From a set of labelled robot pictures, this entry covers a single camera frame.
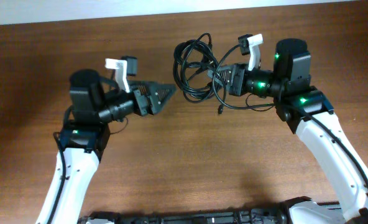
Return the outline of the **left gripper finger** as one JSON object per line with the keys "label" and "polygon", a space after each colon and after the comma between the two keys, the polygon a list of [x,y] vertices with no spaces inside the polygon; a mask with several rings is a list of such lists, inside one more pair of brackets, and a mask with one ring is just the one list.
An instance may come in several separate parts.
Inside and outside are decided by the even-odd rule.
{"label": "left gripper finger", "polygon": [[127,94],[128,96],[134,95],[135,90],[139,90],[141,95],[155,96],[155,85],[157,84],[156,82],[132,80],[129,81],[128,84],[130,88],[130,92]]}
{"label": "left gripper finger", "polygon": [[149,83],[148,87],[150,114],[158,114],[174,95],[176,86],[174,84]]}

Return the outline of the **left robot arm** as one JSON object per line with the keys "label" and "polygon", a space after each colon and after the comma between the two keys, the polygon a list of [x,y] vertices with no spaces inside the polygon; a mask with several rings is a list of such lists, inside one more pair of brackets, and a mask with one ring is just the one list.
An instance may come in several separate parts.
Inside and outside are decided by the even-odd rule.
{"label": "left robot arm", "polygon": [[118,70],[110,78],[92,69],[73,73],[72,104],[65,111],[61,131],[53,133],[57,161],[37,223],[76,223],[112,135],[109,124],[125,121],[130,114],[156,115],[175,91],[173,84],[129,81]]}

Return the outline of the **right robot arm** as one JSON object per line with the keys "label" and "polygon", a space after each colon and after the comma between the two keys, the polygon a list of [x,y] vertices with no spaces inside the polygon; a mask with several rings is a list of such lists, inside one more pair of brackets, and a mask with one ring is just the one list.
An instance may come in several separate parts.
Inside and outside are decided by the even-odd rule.
{"label": "right robot arm", "polygon": [[260,69],[261,35],[239,39],[248,63],[208,69],[212,86],[232,96],[246,93],[273,98],[278,117],[309,149],[338,198],[341,213],[312,208],[310,198],[296,198],[285,208],[290,223],[317,220],[368,223],[368,168],[346,137],[332,104],[311,85],[311,54],[300,39],[277,42],[274,69]]}

